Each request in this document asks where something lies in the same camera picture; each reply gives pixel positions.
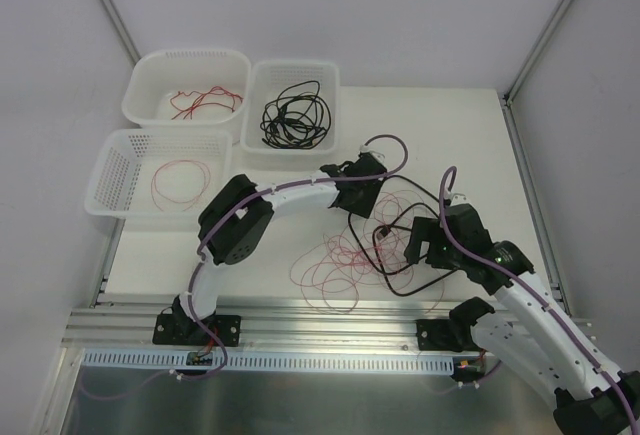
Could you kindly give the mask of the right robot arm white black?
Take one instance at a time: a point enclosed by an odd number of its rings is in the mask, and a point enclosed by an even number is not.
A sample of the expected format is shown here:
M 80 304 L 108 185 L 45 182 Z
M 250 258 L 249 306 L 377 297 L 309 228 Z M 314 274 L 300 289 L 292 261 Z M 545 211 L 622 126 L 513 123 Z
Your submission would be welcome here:
M 473 297 L 445 319 L 417 321 L 423 350 L 486 350 L 545 402 L 564 434 L 639 431 L 639 374 L 625 372 L 577 327 L 509 241 L 494 242 L 468 203 L 439 219 L 417 217 L 405 258 L 462 271 L 524 328 L 514 329 L 487 301 Z

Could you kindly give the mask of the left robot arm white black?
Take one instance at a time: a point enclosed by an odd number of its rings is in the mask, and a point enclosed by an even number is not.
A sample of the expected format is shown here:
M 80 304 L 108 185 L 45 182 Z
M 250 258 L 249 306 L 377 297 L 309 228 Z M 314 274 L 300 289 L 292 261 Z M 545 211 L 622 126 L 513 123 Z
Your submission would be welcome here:
M 304 179 L 280 184 L 260 185 L 244 174 L 232 177 L 198 217 L 198 262 L 188 288 L 172 305 L 176 333 L 189 344 L 209 335 L 208 317 L 216 311 L 221 277 L 201 276 L 202 271 L 248 258 L 269 224 L 284 216 L 336 208 L 369 217 L 390 173 L 378 156 L 361 153 L 355 161 L 326 164 Z

